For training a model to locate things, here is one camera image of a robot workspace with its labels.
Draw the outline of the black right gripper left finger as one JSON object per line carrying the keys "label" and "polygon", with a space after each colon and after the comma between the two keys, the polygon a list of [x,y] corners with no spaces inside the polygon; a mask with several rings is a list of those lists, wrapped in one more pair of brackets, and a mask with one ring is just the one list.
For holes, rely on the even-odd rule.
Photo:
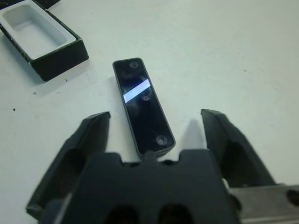
{"label": "black right gripper left finger", "polygon": [[109,112],[83,119],[78,129],[64,142],[26,206],[30,216],[40,219],[46,205],[68,196],[89,157],[95,152],[105,152],[109,119]]}

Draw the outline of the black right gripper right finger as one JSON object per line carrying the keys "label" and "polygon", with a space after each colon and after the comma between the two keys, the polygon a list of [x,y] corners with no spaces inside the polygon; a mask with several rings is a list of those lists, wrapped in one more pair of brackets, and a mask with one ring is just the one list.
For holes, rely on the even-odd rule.
{"label": "black right gripper right finger", "polygon": [[203,109],[207,148],[230,187],[276,185],[246,136],[219,111]]}

